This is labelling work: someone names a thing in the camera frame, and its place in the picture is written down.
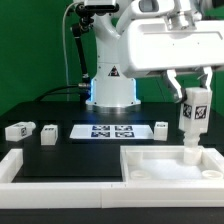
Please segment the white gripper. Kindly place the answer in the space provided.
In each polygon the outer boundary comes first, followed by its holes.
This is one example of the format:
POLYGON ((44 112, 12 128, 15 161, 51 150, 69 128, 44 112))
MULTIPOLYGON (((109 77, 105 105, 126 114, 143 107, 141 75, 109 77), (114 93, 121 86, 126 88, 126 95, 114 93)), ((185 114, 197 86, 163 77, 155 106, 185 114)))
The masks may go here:
POLYGON ((224 65, 224 21, 199 21, 195 30, 168 30, 162 18, 135 20, 118 41, 118 58, 120 70, 128 78, 164 71, 163 80, 174 102, 180 103, 184 93, 176 80, 176 71, 170 69, 188 71, 203 67, 201 86, 210 90, 210 66, 224 65))

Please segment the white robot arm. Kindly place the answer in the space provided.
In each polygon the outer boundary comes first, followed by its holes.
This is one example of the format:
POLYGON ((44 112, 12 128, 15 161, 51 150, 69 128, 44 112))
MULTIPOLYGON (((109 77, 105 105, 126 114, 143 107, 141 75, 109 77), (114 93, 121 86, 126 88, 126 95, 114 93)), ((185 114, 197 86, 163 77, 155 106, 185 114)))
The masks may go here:
POLYGON ((160 76, 176 102, 187 91, 179 74, 196 73, 208 90, 212 70, 224 66, 224 21, 207 20, 224 0, 73 0, 79 27, 92 28, 97 73, 86 104, 122 109, 138 105, 136 80, 160 76))

